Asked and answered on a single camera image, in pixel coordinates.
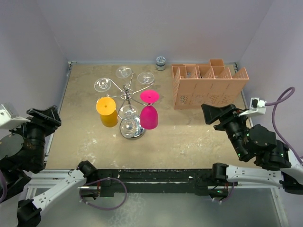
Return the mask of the short clear wine glass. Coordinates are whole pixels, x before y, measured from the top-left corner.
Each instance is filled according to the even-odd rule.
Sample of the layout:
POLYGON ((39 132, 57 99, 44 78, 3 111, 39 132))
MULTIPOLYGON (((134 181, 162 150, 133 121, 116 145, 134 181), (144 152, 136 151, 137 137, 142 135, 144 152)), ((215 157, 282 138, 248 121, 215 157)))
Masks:
POLYGON ((128 66, 121 66, 116 70, 116 76, 120 79, 127 78, 133 74, 133 71, 128 66))

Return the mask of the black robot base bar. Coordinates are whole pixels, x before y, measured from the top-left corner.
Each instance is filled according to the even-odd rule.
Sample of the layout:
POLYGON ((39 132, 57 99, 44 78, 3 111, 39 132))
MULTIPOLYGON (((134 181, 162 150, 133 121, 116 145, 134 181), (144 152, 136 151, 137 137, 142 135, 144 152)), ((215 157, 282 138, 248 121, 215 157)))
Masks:
POLYGON ((100 184, 101 197, 124 192, 227 195, 232 184, 215 179, 212 173, 211 169, 98 169, 95 179, 105 178, 100 184))

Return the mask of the yellow plastic goblet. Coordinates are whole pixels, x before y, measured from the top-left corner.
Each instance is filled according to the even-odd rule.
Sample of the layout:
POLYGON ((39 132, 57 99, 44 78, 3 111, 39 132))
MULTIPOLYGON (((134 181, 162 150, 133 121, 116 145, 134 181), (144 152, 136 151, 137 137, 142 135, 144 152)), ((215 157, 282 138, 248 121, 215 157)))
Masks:
POLYGON ((111 128, 118 124, 116 103, 112 98, 100 98, 96 103, 96 110, 100 114, 100 119, 104 126, 111 128))

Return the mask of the pink plastic goblet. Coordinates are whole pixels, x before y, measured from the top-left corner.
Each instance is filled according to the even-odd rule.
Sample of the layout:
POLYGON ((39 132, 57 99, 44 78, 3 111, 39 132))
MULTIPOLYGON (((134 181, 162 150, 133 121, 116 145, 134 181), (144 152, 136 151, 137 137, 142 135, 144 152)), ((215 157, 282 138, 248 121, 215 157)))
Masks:
POLYGON ((140 94, 140 99, 147 104, 140 114, 141 126, 147 130, 155 129, 158 126, 158 112, 153 106, 160 98, 157 91, 149 89, 140 94))

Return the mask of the tall clear champagne flute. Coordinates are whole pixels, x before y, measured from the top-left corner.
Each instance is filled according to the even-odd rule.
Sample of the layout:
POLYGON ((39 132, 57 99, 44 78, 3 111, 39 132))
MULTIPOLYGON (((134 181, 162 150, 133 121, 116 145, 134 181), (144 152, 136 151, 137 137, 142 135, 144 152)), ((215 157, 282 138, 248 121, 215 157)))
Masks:
POLYGON ((143 85, 152 85, 154 79, 155 77, 151 72, 142 72, 137 76, 137 81, 143 85))

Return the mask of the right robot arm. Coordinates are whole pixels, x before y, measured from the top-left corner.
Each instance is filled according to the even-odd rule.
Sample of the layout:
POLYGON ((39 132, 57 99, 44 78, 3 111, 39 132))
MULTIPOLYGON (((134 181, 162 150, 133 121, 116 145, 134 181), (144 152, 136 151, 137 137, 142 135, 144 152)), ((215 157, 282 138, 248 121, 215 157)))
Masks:
POLYGON ((216 185, 235 182, 252 182, 281 187, 290 194, 303 193, 303 167, 292 149, 276 138, 276 133, 256 124, 247 127, 249 109, 235 105, 215 107, 201 105, 205 123, 224 131, 240 161, 254 159, 254 168, 243 168, 224 163, 215 163, 210 174, 216 185))

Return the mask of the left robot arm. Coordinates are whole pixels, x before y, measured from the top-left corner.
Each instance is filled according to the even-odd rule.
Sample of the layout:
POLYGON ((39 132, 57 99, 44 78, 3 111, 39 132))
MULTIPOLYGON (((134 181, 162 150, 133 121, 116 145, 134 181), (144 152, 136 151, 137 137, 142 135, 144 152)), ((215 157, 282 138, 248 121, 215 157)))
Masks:
POLYGON ((44 170, 45 138, 62 124, 57 106, 45 110, 31 108, 28 118, 19 116, 10 103, 0 106, 0 127, 9 135, 0 140, 0 225, 2 227, 36 227, 42 215, 70 189, 97 181, 97 169, 82 161, 67 178, 32 199, 20 200, 31 181, 27 172, 44 170))

